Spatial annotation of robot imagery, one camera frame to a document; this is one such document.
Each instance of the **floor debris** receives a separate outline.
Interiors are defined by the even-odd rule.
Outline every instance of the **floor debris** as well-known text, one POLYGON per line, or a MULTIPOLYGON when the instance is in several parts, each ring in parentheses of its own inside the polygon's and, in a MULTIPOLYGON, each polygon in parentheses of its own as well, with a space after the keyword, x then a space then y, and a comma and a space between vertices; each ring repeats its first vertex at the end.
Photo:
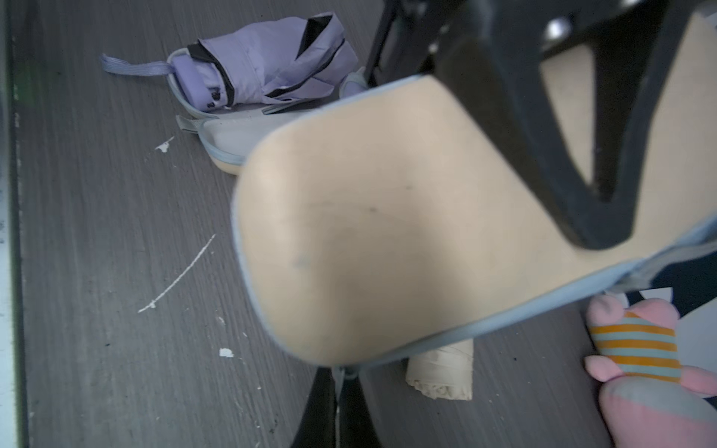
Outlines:
POLYGON ((171 142, 172 140, 174 140, 174 135, 171 136, 171 138, 169 140, 167 140, 166 142, 162 143, 160 146, 157 146, 154 149, 159 149, 163 153, 166 153, 169 150, 169 142, 171 142))
POLYGON ((199 260, 199 258, 201 257, 201 255, 202 255, 202 254, 204 253, 204 251, 207 249, 207 247, 209 247, 209 245, 212 243, 212 240, 214 239, 214 237, 215 237, 216 235, 217 235, 217 234, 213 234, 213 235, 212 235, 212 238, 209 238, 209 241, 206 242, 206 244, 204 245, 204 247, 201 248, 201 250, 200 250, 199 253, 196 255, 196 257, 191 261, 191 263, 189 263, 189 266, 187 266, 186 269, 185 269, 184 271, 182 271, 182 273, 179 275, 179 277, 177 277, 177 278, 171 283, 171 285, 169 285, 169 286, 167 287, 167 289, 165 289, 164 291, 162 291, 162 293, 161 293, 160 295, 158 295, 157 297, 155 297, 154 300, 152 300, 151 302, 149 302, 149 305, 145 306, 144 308, 142 308, 141 310, 139 310, 137 313, 142 313, 143 311, 147 311, 149 308, 157 308, 157 306, 154 305, 154 304, 157 303, 157 301, 158 301, 159 299, 161 299, 162 297, 164 297, 164 295, 165 295, 167 292, 169 292, 169 290, 172 289, 172 288, 174 287, 174 285, 176 285, 177 283, 179 283, 179 280, 181 280, 181 278, 184 277, 184 275, 185 275, 187 272, 189 272, 189 270, 194 266, 194 263, 196 263, 197 260, 199 260))

